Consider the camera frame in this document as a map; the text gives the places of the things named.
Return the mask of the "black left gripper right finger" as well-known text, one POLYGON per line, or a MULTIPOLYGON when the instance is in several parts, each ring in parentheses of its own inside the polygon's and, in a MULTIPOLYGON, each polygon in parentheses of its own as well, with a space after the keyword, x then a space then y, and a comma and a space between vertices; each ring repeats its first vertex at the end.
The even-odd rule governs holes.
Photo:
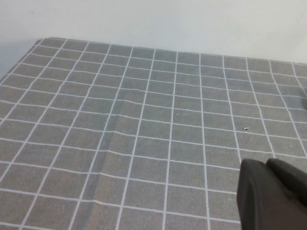
POLYGON ((307 206, 307 174, 279 159, 268 159, 266 165, 278 177, 283 186, 307 206))

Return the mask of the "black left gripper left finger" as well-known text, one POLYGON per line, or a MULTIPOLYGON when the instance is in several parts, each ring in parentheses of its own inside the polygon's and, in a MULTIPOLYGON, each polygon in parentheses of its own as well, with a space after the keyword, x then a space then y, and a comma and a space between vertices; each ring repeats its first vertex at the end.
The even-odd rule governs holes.
POLYGON ((253 159, 241 162, 236 200, 243 230, 307 228, 307 207, 266 163, 253 159))

